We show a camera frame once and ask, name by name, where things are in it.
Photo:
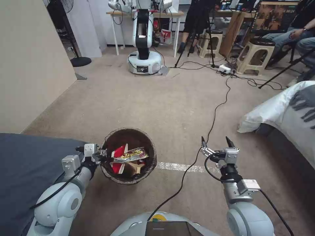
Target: white table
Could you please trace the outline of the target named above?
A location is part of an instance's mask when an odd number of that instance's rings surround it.
[[[119,18],[119,22],[121,22],[121,17],[123,15],[129,15],[128,13],[125,12],[121,12],[121,11],[109,11],[106,12],[106,14],[111,15],[111,22],[112,22],[112,28],[113,28],[113,33],[114,33],[114,40],[115,40],[115,46],[116,46],[116,53],[117,55],[119,55],[119,50],[118,50],[118,44],[117,44],[117,39],[116,39],[116,32],[115,32],[115,23],[114,23],[114,17],[118,17]],[[177,19],[176,21],[176,32],[175,32],[175,39],[174,39],[174,44],[173,44],[173,50],[174,50],[174,57],[176,57],[176,52],[177,52],[177,42],[178,42],[178,33],[179,33],[179,25],[180,25],[180,18],[184,15],[184,13],[182,11],[178,11],[178,12],[172,12],[172,17],[173,19]],[[153,18],[170,18],[171,14],[165,14],[165,13],[160,13],[159,12],[154,12],[153,13]],[[125,48],[125,40],[124,40],[124,34],[123,34],[123,30],[122,30],[122,25],[119,25],[120,31],[121,31],[121,35],[123,38],[123,47]]]

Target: snack wrapper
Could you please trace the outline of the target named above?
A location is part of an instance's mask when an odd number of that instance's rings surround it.
[[[132,162],[140,159],[144,159],[149,157],[149,155],[145,152],[142,147],[138,147],[132,149],[125,154],[121,155],[120,157],[114,157],[114,163],[125,163],[125,162]]]

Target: wooden table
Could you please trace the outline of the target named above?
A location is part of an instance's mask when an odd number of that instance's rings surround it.
[[[119,18],[119,22],[121,22],[121,17],[123,16],[130,16],[130,13],[125,13],[125,12],[121,12],[121,11],[109,11],[106,12],[106,14],[111,15],[111,22],[112,22],[112,28],[113,28],[113,33],[114,33],[114,40],[115,40],[115,46],[116,46],[116,53],[117,55],[119,55],[119,50],[118,50],[118,44],[117,44],[117,39],[116,39],[116,32],[115,32],[115,27],[114,27],[114,17],[118,17]],[[174,57],[176,57],[176,52],[177,52],[177,42],[178,42],[178,33],[179,33],[179,25],[180,25],[180,18],[184,15],[184,13],[182,11],[178,11],[178,12],[172,12],[171,13],[167,13],[165,14],[164,12],[161,13],[160,12],[154,12],[153,13],[153,18],[177,18],[177,22],[176,22],[176,32],[175,32],[175,39],[174,39],[174,45],[173,45],[173,50],[174,50]],[[122,25],[120,24],[120,30],[121,30],[121,35],[122,35],[122,39],[123,39],[123,47],[125,48],[125,40],[124,40],[124,34],[123,34],[123,29],[122,29]]]
[[[239,11],[217,11],[216,17],[232,17],[230,24],[226,30],[225,37],[222,40],[219,53],[226,58],[233,48],[234,41],[239,34],[241,26],[244,21],[251,21],[255,17],[255,12],[239,12]]]

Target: fan base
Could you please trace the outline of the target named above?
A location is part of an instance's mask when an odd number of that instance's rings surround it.
[[[75,57],[72,58],[70,61],[73,67],[86,66],[92,62],[92,60],[88,57]]]

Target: beige carpet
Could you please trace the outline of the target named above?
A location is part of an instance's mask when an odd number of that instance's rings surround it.
[[[210,129],[214,108],[225,100],[227,77],[209,68],[170,69],[167,76],[134,75],[126,65],[127,55],[133,50],[125,48],[116,56],[115,48],[108,48],[102,58],[76,68],[77,73],[88,79],[76,81],[24,133],[101,144],[114,129],[137,127],[152,138],[158,161],[192,163],[201,136],[206,137]],[[172,46],[161,46],[158,50],[164,55],[166,66],[173,67],[177,58],[172,57]],[[206,58],[194,53],[189,58],[185,54],[179,65],[190,60],[207,63]],[[192,63],[184,66],[199,67]],[[265,73],[266,76],[257,78],[268,79],[276,71]],[[276,81],[286,85],[296,75],[288,71]],[[209,147],[222,149],[228,136],[241,150],[240,174],[258,181],[296,235],[312,235],[314,219],[310,208],[313,206],[299,201],[299,196],[307,193],[295,192],[294,183],[287,178],[296,175],[294,169],[282,168],[277,153],[262,138],[252,133],[237,133],[240,118],[279,91],[269,86],[254,88],[238,78],[229,79],[228,85],[231,87],[228,102],[217,110]],[[199,155],[197,165],[203,162],[204,157]],[[122,186],[106,179],[98,169],[72,225],[71,235],[111,234],[128,217],[154,210],[175,193],[182,175],[181,171],[155,169],[139,184]],[[288,235],[260,193],[256,194],[254,203],[269,215],[276,235]],[[207,173],[188,173],[181,193],[161,210],[188,217],[220,235],[232,235],[226,222],[228,208],[223,187]]]

